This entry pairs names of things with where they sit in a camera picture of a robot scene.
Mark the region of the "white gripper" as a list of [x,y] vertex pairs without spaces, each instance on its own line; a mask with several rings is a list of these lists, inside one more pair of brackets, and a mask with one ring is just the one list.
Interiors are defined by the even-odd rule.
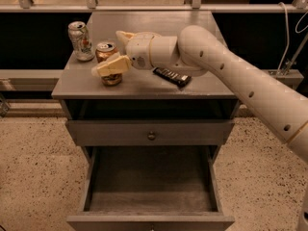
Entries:
[[123,44],[126,54],[114,53],[106,61],[103,61],[91,69],[91,74],[95,77],[105,77],[113,74],[121,74],[129,70],[132,66],[139,70],[149,70],[150,42],[154,38],[150,33],[130,33],[116,31],[117,39]]

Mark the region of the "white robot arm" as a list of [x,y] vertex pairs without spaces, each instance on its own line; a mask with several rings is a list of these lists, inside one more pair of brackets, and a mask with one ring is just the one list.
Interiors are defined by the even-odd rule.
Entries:
[[200,76],[210,71],[297,157],[308,163],[308,98],[228,50],[207,29],[191,25],[176,37],[117,31],[125,49],[97,64],[97,77],[167,67]]

